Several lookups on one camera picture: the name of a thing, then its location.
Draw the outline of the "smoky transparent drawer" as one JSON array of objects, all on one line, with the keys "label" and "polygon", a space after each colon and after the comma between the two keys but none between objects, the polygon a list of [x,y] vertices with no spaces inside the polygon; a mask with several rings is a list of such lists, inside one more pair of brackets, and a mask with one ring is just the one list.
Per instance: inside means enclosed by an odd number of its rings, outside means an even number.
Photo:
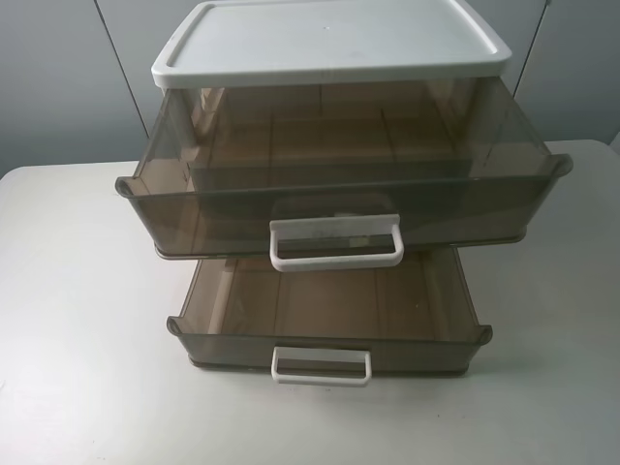
[{"label": "smoky transparent drawer", "polygon": [[349,387],[463,374],[493,334],[450,248],[394,267],[290,273],[266,258],[202,260],[167,327],[199,367]]},{"label": "smoky transparent drawer", "polygon": [[573,167],[496,77],[170,90],[117,193],[170,260],[520,240]]}]

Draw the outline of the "white plastic drawer cabinet frame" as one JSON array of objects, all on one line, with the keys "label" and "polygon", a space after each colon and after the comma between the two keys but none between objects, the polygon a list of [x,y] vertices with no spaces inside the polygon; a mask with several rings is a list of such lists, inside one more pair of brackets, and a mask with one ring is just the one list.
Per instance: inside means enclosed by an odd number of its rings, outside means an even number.
[{"label": "white plastic drawer cabinet frame", "polygon": [[464,1],[206,1],[152,65],[152,138],[267,141],[276,122],[317,117],[325,87],[497,77],[511,56]]}]

